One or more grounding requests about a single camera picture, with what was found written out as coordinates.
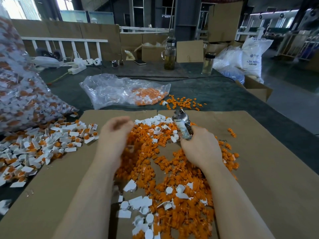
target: metal tool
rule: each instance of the metal tool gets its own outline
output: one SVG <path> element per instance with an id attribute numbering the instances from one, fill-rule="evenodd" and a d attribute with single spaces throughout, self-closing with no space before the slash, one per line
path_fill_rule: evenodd
<path id="1" fill-rule="evenodd" d="M 175 122 L 176 126 L 179 128 L 182 134 L 182 138 L 186 140 L 191 140 L 193 136 L 192 128 L 190 127 L 190 120 L 188 115 L 180 109 L 174 112 L 172 116 L 173 121 Z"/>

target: dark table surface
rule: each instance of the dark table surface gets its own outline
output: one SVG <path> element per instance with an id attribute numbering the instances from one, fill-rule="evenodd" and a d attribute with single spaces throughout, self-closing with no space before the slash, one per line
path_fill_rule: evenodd
<path id="1" fill-rule="evenodd" d="M 121 74 L 121 76 L 161 76 L 162 64 L 146 64 L 144 66 L 136 65 L 138 72 L 132 72 L 134 63 L 125 62 L 124 67 L 120 67 L 121 72 L 111 67 L 110 62 L 106 62 L 100 68 L 88 67 L 86 70 L 76 75 L 66 75 L 62 79 L 54 82 L 49 88 L 60 99 L 70 105 L 78 108 L 81 115 L 85 110 L 93 109 L 91 101 L 86 93 L 79 86 L 87 76 L 98 75 L 111 72 Z M 219 72 L 213 71 L 210 78 L 198 78 L 179 81 L 174 77 L 183 77 L 187 75 L 191 78 L 201 76 L 202 63 L 184 63 L 179 64 L 184 70 L 172 72 L 172 77 L 167 75 L 163 78 L 154 78 L 161 84 L 171 84 L 170 94 L 175 97 L 197 98 L 198 103 L 206 103 L 202 111 L 247 111 L 254 119 L 264 126 L 274 137 L 297 155 L 305 164 L 319 174 L 319 138 L 307 131 L 305 128 L 291 121 L 279 112 L 275 111 L 269 105 L 259 100 L 244 88 L 239 87 L 232 80 L 223 77 Z M 152 72 L 152 69 L 159 70 L 158 73 Z M 45 82 L 50 82 L 67 72 L 68 67 L 58 69 L 45 69 L 41 72 L 41 77 Z M 112 105 L 104 108 L 105 110 L 165 110 L 166 106 L 148 105 L 148 106 L 121 106 Z M 23 188 L 9 188 L 4 186 L 0 188 L 0 200 L 12 199 L 15 201 L 23 192 Z"/>

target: glass bottle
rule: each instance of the glass bottle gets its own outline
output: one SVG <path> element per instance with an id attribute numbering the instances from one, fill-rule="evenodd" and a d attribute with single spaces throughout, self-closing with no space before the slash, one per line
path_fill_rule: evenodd
<path id="1" fill-rule="evenodd" d="M 175 68 L 176 47 L 175 38 L 173 36 L 167 37 L 166 47 L 162 52 L 162 59 L 164 59 L 164 69 L 173 70 Z"/>
<path id="2" fill-rule="evenodd" d="M 215 57 L 216 57 L 215 53 L 209 52 L 205 54 L 202 75 L 211 75 Z"/>

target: plastic cap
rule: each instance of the plastic cap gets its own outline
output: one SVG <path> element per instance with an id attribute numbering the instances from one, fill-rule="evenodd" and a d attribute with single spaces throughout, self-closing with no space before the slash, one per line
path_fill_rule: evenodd
<path id="1" fill-rule="evenodd" d="M 205 58 L 207 59 L 214 59 L 216 57 L 216 53 L 206 53 Z"/>

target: floor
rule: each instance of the floor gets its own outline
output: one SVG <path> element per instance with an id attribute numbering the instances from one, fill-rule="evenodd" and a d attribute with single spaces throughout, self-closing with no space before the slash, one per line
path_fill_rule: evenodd
<path id="1" fill-rule="evenodd" d="M 267 103 L 319 137 L 319 73 L 273 60 L 274 54 L 267 50 L 262 60 L 262 78 L 274 90 Z"/>

